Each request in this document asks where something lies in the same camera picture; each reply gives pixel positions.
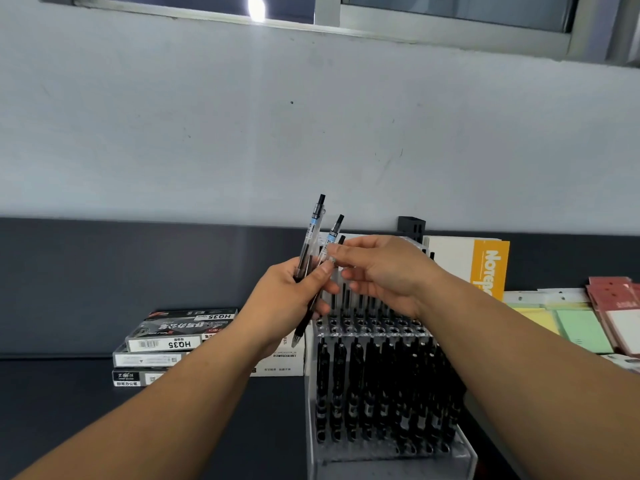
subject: fingernail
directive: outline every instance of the fingernail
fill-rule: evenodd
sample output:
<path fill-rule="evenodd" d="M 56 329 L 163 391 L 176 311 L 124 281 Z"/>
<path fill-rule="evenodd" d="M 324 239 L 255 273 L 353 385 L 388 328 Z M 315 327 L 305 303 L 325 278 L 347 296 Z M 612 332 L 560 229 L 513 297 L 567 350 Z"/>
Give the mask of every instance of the fingernail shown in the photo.
<path fill-rule="evenodd" d="M 322 263 L 322 265 L 320 265 L 320 267 L 325 273 L 329 273 L 333 270 L 333 261 L 325 261 L 324 263 Z"/>

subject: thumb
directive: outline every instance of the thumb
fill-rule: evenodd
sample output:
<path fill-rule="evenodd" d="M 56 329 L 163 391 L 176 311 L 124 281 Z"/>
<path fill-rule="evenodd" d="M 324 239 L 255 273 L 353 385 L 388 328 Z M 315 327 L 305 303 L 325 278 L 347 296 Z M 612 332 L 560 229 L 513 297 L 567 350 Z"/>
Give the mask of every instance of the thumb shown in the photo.
<path fill-rule="evenodd" d="M 351 246 L 341 246 L 340 244 L 331 244 L 327 248 L 329 256 L 333 256 L 340 266 L 352 266 L 367 268 L 373 256 L 373 250 L 356 248 Z"/>
<path fill-rule="evenodd" d="M 304 290 L 306 300 L 311 300 L 322 289 L 334 269 L 333 262 L 327 260 L 297 284 Z"/>

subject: black desk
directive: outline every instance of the black desk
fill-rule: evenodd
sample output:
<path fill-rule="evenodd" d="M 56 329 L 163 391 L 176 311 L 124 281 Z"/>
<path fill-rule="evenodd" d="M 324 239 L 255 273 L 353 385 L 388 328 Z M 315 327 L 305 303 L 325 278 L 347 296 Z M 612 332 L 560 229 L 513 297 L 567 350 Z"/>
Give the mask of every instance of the black desk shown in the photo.
<path fill-rule="evenodd" d="M 112 368 L 108 359 L 0 360 L 0 480 L 140 390 L 113 387 Z M 251 378 L 202 478 L 302 480 L 305 437 L 303 378 Z"/>

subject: hand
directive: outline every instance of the hand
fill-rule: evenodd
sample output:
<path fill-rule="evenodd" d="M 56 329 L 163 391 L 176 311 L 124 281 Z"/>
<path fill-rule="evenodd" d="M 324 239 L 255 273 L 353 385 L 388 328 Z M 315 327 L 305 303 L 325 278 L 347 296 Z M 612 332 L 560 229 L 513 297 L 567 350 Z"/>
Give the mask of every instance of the hand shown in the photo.
<path fill-rule="evenodd" d="M 352 290 L 415 319 L 422 314 L 420 289 L 440 269 L 416 246 L 390 235 L 356 237 L 329 245 L 328 252 L 345 267 L 342 277 L 352 281 Z"/>
<path fill-rule="evenodd" d="M 334 270 L 331 260 L 325 261 L 304 280 L 296 283 L 293 275 L 298 267 L 298 258 L 268 268 L 253 289 L 237 322 L 247 325 L 255 333 L 261 347 L 261 357 L 271 355 L 283 337 L 298 326 L 307 312 L 309 301 L 318 291 L 338 293 L 339 287 L 329 278 Z M 330 307 L 323 300 L 316 302 L 316 312 L 326 315 Z"/>

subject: left hand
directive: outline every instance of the left hand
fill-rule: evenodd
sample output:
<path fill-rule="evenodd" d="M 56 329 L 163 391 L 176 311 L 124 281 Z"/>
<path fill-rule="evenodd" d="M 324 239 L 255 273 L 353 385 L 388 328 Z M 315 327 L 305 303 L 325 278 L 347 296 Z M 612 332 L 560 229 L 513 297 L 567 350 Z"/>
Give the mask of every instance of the left hand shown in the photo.
<path fill-rule="evenodd" d="M 298 326 L 307 312 L 309 301 L 318 291 L 324 289 L 332 294 L 340 291 L 338 285 L 329 279 L 334 266 L 331 260 L 327 260 L 299 283 L 293 279 L 298 258 L 268 268 L 235 320 L 257 334 L 261 358 L 273 354 L 283 337 Z M 330 309 L 323 300 L 316 301 L 318 314 L 326 315 Z"/>

